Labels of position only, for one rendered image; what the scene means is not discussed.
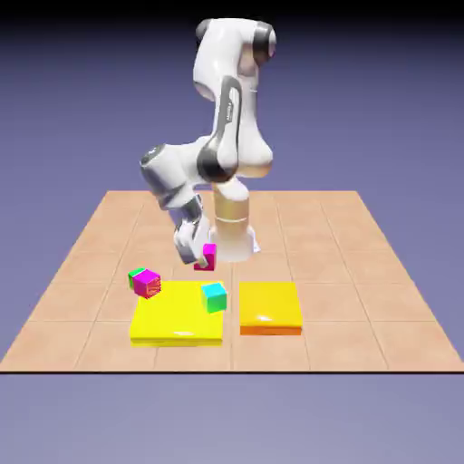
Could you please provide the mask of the small cyan cube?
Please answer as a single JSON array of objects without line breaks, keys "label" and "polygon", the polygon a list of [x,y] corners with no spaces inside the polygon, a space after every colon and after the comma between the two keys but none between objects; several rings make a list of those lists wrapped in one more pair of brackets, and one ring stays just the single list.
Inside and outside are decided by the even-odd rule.
[{"label": "small cyan cube", "polygon": [[209,314],[227,309],[227,290],[221,282],[201,286],[201,302]]}]

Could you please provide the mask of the small magenta cube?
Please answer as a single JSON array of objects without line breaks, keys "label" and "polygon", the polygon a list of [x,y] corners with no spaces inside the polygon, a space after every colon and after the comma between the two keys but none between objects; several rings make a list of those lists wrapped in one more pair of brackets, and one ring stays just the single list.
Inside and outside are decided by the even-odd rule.
[{"label": "small magenta cube", "polygon": [[203,246],[203,256],[208,260],[209,266],[206,268],[199,268],[194,265],[195,270],[199,271],[214,271],[216,267],[216,254],[217,245],[214,243],[206,243]]},{"label": "small magenta cube", "polygon": [[133,291],[136,295],[150,299],[161,290],[161,277],[149,269],[143,269],[132,278]]}]

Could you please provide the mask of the large yellow box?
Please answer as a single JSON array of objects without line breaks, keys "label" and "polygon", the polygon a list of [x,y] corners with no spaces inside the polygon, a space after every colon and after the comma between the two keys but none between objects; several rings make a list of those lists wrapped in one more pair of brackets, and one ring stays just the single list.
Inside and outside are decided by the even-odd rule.
[{"label": "large yellow box", "polygon": [[226,310],[209,314],[201,302],[201,286],[216,282],[221,281],[166,281],[152,298],[140,297],[130,324],[131,344],[143,347],[222,344]]}]

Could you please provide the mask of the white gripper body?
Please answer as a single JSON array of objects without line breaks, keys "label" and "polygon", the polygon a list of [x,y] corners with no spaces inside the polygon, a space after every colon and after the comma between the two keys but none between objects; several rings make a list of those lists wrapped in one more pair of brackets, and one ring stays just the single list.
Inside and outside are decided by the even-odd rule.
[{"label": "white gripper body", "polygon": [[184,264],[196,264],[208,242],[209,221],[201,216],[195,221],[183,219],[174,232],[174,244]]}]

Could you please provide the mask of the large orange box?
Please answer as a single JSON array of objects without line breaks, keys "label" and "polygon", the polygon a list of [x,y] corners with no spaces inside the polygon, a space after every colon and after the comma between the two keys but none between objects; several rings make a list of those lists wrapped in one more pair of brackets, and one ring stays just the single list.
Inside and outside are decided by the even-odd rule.
[{"label": "large orange box", "polygon": [[293,282],[241,282],[241,335],[300,335],[303,316]]}]

